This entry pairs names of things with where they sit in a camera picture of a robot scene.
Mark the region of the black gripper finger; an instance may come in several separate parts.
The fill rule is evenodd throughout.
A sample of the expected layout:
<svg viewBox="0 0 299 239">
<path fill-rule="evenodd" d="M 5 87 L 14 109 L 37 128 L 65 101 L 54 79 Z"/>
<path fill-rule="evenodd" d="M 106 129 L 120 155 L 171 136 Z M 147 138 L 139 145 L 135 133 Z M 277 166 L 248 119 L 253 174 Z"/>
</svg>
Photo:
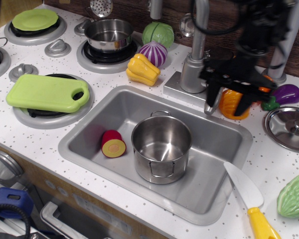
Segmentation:
<svg viewBox="0 0 299 239">
<path fill-rule="evenodd" d="M 245 113 L 245 111 L 251 106 L 251 104 L 256 101 L 256 96 L 244 94 L 237 105 L 234 116 L 242 116 Z"/>
<path fill-rule="evenodd" d="M 206 102 L 210 107 L 218 107 L 223 92 L 223 86 L 218 82 L 207 83 Z"/>
</svg>

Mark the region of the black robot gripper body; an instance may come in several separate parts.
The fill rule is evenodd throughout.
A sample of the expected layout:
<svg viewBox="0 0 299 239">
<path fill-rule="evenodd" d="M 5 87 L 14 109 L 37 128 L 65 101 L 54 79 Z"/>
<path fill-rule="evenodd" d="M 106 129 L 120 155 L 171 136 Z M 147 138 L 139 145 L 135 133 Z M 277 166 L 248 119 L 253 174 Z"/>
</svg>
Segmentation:
<svg viewBox="0 0 299 239">
<path fill-rule="evenodd" d="M 241 94 L 254 95 L 257 101 L 268 102 L 271 93 L 265 93 L 261 86 L 263 75 L 255 68 L 257 59 L 238 55 L 229 60 L 209 59 L 200 77 L 208 82 L 218 82 L 224 88 Z"/>
</svg>

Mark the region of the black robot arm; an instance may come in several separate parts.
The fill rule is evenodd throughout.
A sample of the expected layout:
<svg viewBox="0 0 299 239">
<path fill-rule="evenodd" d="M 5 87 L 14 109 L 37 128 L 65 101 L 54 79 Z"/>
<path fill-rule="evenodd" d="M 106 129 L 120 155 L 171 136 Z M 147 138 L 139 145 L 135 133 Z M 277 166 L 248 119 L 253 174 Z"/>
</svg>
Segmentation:
<svg viewBox="0 0 299 239">
<path fill-rule="evenodd" d="M 199 28 L 207 35 L 222 35 L 243 29 L 236 42 L 236 56 L 229 60 L 207 60 L 200 73 L 200 78 L 207 84 L 204 106 L 207 115 L 215 112 L 225 88 L 242 94 L 235 116 L 241 116 L 253 102 L 270 101 L 271 94 L 260 89 L 271 91 L 277 85 L 259 73 L 255 66 L 270 47 L 284 52 L 281 42 L 290 30 L 288 21 L 297 4 L 295 0 L 238 0 L 236 3 L 239 18 L 233 27 L 219 31 Z"/>
</svg>

